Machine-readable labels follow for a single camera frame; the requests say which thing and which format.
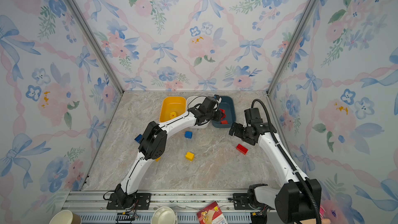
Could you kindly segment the dark teal plastic bin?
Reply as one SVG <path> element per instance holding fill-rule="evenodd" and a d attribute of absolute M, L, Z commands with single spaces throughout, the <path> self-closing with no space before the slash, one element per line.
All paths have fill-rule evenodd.
<path fill-rule="evenodd" d="M 220 122 L 214 122 L 214 121 L 212 121 L 211 123 L 215 128 L 229 129 L 231 125 L 236 121 L 234 101 L 231 97 L 226 95 L 221 95 L 220 97 L 221 97 L 221 103 L 219 105 L 219 108 L 225 110 L 226 117 L 224 120 L 227 120 L 228 124 L 221 124 Z"/>

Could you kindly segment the white plastic bin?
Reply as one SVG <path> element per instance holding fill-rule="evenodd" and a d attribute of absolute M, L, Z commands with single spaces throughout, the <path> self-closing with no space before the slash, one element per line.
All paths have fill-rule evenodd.
<path fill-rule="evenodd" d="M 198 113 L 199 106 L 203 103 L 203 101 L 206 99 L 206 96 L 204 95 L 194 95 L 190 96 L 187 98 L 187 110 L 192 110 L 194 114 Z M 204 129 L 209 125 L 209 120 L 205 120 L 201 122 L 200 124 L 194 125 L 191 128 L 192 129 Z"/>

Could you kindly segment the long red lego brick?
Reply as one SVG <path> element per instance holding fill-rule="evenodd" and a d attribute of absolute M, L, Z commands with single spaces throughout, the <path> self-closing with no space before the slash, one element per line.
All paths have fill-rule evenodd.
<path fill-rule="evenodd" d="M 241 144 L 238 144 L 238 145 L 236 146 L 236 149 L 237 149 L 239 152 L 241 152 L 242 154 L 244 154 L 244 155 L 246 155 L 247 152 L 248 152 L 248 149 L 247 149 L 245 146 L 241 145 Z"/>

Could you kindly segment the blue lego brick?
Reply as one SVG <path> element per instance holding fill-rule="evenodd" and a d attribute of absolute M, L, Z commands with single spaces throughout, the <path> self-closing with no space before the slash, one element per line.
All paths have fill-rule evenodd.
<path fill-rule="evenodd" d="M 185 138 L 192 139 L 193 133 L 191 131 L 186 131 L 184 133 Z"/>
<path fill-rule="evenodd" d="M 134 140 L 135 140 L 137 143 L 140 143 L 141 140 L 142 140 L 142 138 L 143 138 L 143 136 L 142 136 L 141 134 L 139 134 Z"/>

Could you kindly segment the yellow round lego piece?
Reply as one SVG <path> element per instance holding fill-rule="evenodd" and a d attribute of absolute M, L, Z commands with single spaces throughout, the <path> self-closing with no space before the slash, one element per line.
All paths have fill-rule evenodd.
<path fill-rule="evenodd" d="M 170 119 L 174 119 L 174 118 L 176 118 L 176 117 L 177 117 L 176 112 L 171 112 L 171 113 L 170 113 Z"/>

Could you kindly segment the yellow plastic bin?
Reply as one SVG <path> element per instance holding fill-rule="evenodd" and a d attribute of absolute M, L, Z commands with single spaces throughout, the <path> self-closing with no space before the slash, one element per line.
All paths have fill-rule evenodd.
<path fill-rule="evenodd" d="M 187 101 L 182 96 L 169 96 L 163 100 L 161 112 L 160 112 L 160 122 L 166 122 L 171 120 L 170 113 L 176 112 L 177 117 L 182 115 L 186 111 Z"/>

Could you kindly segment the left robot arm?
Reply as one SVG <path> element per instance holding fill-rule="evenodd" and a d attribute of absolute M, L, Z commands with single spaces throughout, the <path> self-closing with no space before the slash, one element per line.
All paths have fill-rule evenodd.
<path fill-rule="evenodd" d="M 186 128 L 199 126 L 211 120 L 220 120 L 221 116 L 219 101 L 207 97 L 203 103 L 189 108 L 176 118 L 161 123 L 150 122 L 140 140 L 137 157 L 126 177 L 110 195 L 109 204 L 114 204 L 120 209 L 134 206 L 139 185 L 150 165 L 165 152 L 167 140 Z"/>

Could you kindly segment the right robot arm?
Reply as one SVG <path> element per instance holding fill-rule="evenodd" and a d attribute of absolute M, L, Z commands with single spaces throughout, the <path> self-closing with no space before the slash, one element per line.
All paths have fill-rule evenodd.
<path fill-rule="evenodd" d="M 317 224 L 322 222 L 320 182 L 310 179 L 296 165 L 270 123 L 254 123 L 245 127 L 235 122 L 229 135 L 236 136 L 250 145 L 259 145 L 270 159 L 278 176 L 278 189 L 266 184 L 249 187 L 246 202 L 252 209 L 274 209 L 285 224 L 298 224 L 306 220 L 314 220 Z"/>

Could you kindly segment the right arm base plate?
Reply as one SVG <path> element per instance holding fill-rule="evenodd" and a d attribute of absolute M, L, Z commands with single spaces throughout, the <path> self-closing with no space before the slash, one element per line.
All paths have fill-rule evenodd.
<path fill-rule="evenodd" d="M 249 203 L 248 194 L 234 193 L 232 195 L 232 202 L 235 210 L 258 210 L 257 207 L 254 207 Z"/>

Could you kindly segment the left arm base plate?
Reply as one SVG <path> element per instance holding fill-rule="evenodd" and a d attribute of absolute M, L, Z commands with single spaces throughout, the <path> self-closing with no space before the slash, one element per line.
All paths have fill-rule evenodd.
<path fill-rule="evenodd" d="M 135 193 L 131 196 L 124 197 L 121 201 L 118 199 L 115 193 L 112 193 L 109 197 L 106 209 L 107 210 L 149 210 L 151 202 L 150 193 Z"/>

